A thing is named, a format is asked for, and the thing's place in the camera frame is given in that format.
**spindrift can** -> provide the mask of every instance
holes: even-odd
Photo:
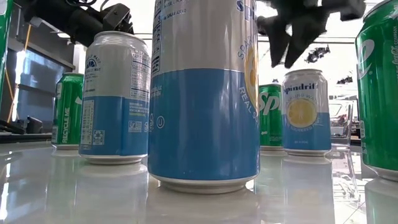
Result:
[[[331,149],[328,82],[320,70],[289,72],[283,83],[283,146],[289,154],[323,156]]]
[[[398,181],[398,1],[383,1],[364,17],[356,38],[363,162]]]
[[[57,149],[79,148],[83,76],[67,72],[57,83],[51,138]]]
[[[147,46],[131,34],[106,31],[86,55],[79,153],[95,164],[139,162],[148,146]]]
[[[255,11],[156,0],[148,168],[164,186],[223,193],[259,173]]]
[[[261,150],[281,151],[283,150],[281,86],[273,83],[261,85],[259,89]]]

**glossy white table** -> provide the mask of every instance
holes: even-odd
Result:
[[[145,161],[93,166],[50,144],[3,144],[0,222],[398,223],[398,183],[372,180],[364,193],[357,180],[356,192],[338,159],[268,154],[261,162],[246,189],[193,195],[159,187]]]

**barcode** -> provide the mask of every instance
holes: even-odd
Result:
[[[81,144],[91,145],[93,142],[93,115],[94,100],[84,101],[81,118]]]
[[[51,143],[57,143],[58,141],[58,126],[52,126]]]

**yellow lemon illustration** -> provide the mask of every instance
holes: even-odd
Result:
[[[293,126],[305,128],[317,119],[317,109],[310,100],[296,99],[289,103],[286,115]]]
[[[258,112],[257,60],[258,55],[256,48],[254,46],[250,47],[244,63],[244,81],[250,101]]]

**blue can label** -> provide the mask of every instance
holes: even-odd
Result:
[[[318,75],[286,80],[283,85],[283,147],[329,150],[330,116],[327,82]]]
[[[151,174],[230,180],[259,172],[255,9],[254,0],[156,1]]]
[[[123,45],[90,47],[83,91],[80,154],[147,154],[150,58]]]

